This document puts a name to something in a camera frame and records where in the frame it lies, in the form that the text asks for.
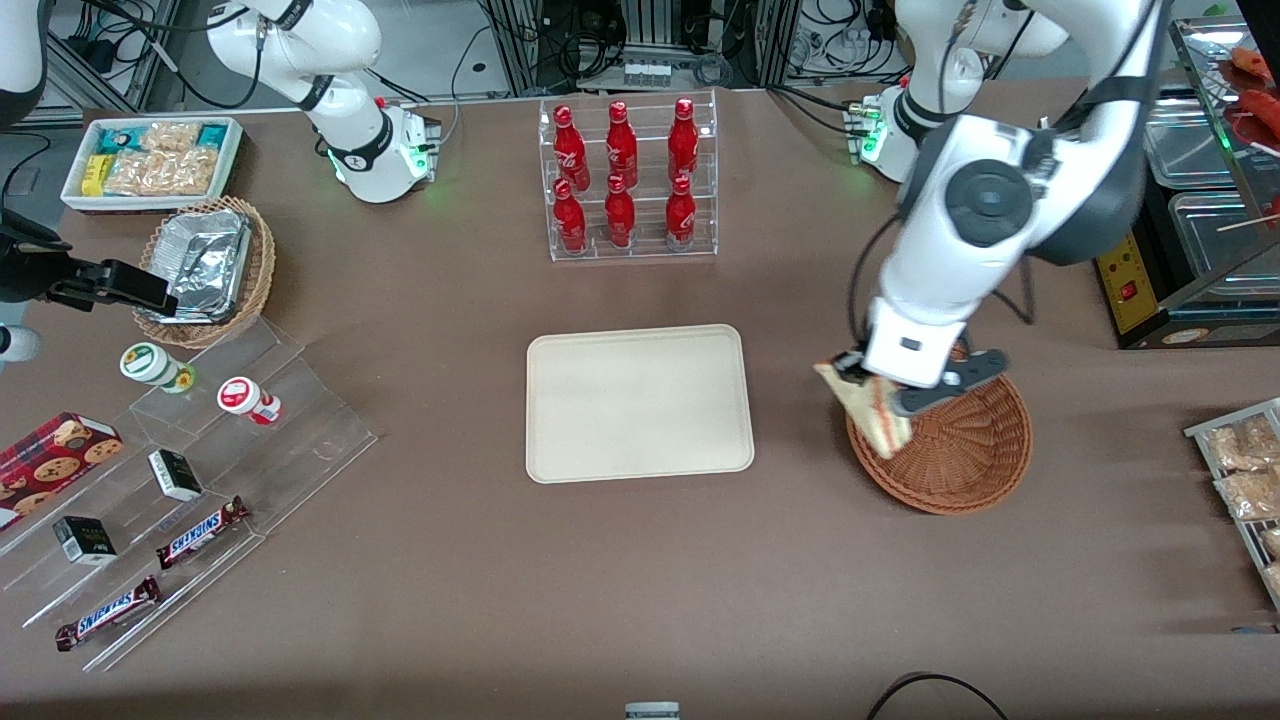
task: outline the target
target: cookie box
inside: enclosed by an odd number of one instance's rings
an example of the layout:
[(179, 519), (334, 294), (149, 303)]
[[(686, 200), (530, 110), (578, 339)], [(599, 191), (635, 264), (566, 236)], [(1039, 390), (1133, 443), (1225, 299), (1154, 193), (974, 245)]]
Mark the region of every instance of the cookie box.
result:
[[(104, 133), (146, 126), (154, 120), (173, 123), (200, 123), (204, 126), (224, 126), (227, 135), (223, 136), (218, 150), (218, 163), (214, 167), (214, 177), (209, 183), (209, 191), (204, 195), (161, 195), (161, 196), (91, 196), (84, 195), (81, 187), (84, 173), (90, 170), (91, 158), (99, 152)], [(243, 128), (233, 118), (227, 115), (165, 115), (163, 118), (106, 118), (93, 120), (84, 128), (84, 137), (81, 138), (79, 150), (72, 160), (67, 181), (63, 183), (63, 202), (68, 208), (81, 213), (154, 213), (159, 210), (174, 210), (195, 205), (202, 200), (221, 197), (227, 181), (232, 174), (232, 165), (236, 161), (236, 151), (239, 149)]]
[(0, 451), (0, 530), (122, 450), (115, 428), (61, 413)]

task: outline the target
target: snickers bar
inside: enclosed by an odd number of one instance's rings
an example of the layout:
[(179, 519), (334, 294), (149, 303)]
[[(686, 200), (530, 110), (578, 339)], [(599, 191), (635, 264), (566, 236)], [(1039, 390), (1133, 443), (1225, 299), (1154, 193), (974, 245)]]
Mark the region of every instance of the snickers bar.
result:
[(59, 652), (67, 652), (84, 642), (97, 630), (101, 630), (113, 623), (119, 623), (120, 619), (134, 610), (159, 602), (160, 585), (156, 583), (155, 575), (147, 575), (142, 580), (142, 584), (104, 605), (102, 607), (99, 607), (90, 615), (81, 618), (79, 623), (68, 623), (67, 625), (59, 628), (58, 634), (54, 637), (54, 642), (58, 643)]
[(156, 550), (156, 555), (160, 557), (160, 569), (168, 570), (173, 568), (184, 555), (196, 552), (246, 515), (248, 515), (248, 509), (244, 507), (244, 502), (237, 495), (230, 502), (219, 507), (218, 512), (205, 518), (198, 525), (182, 533), (172, 543)]

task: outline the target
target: yellow snack box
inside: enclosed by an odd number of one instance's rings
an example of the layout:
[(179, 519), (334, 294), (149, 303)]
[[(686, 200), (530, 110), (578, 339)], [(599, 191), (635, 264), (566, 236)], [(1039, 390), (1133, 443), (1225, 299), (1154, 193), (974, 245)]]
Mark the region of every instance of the yellow snack box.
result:
[(102, 183), (106, 176), (111, 174), (111, 164), (115, 155), (90, 155), (84, 164), (84, 177), (81, 179), (81, 195), (90, 197), (102, 196)]

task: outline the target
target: yellow control panel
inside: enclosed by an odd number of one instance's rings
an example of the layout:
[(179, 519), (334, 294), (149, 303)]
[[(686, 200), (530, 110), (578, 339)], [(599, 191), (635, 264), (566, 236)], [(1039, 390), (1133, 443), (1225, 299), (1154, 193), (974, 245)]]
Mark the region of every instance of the yellow control panel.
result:
[(1106, 255), (1098, 256), (1098, 270), (1102, 287), (1107, 293), (1107, 305), (1116, 328), (1126, 333), (1160, 311), (1156, 292), (1151, 288), (1151, 278), (1143, 266), (1142, 255), (1133, 233)]

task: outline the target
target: red coca-cola bottle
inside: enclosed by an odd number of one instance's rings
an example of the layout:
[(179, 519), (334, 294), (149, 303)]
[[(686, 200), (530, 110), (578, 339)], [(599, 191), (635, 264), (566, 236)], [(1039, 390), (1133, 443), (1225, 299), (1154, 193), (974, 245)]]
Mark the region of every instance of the red coca-cola bottle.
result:
[(568, 105), (556, 108), (556, 164), (561, 177), (573, 183), (573, 190), (586, 192), (591, 187), (591, 172), (586, 169), (586, 143), (582, 133), (573, 127), (573, 113)]
[(687, 97), (676, 100), (676, 122), (667, 136), (667, 152), (671, 182), (682, 174), (694, 177), (698, 169), (698, 126), (694, 124), (694, 101)]
[(609, 173), (618, 173), (628, 188), (640, 182), (640, 156), (636, 150), (636, 131), (627, 120), (627, 104), (609, 102), (609, 135), (604, 138), (609, 151)]
[(586, 215), (582, 214), (582, 205), (573, 197), (573, 188), (564, 178), (556, 178), (553, 186), (556, 191), (556, 205), (552, 214), (556, 215), (556, 232), (561, 236), (564, 252), (581, 255), (586, 252)]
[(689, 195), (689, 176), (680, 176), (671, 183), (667, 199), (667, 247), (684, 252), (694, 242), (694, 213), (698, 205)]
[(631, 247), (636, 234), (636, 204), (627, 192), (621, 173), (609, 176), (609, 196), (604, 200), (604, 215), (609, 219), (609, 242), (620, 250)]

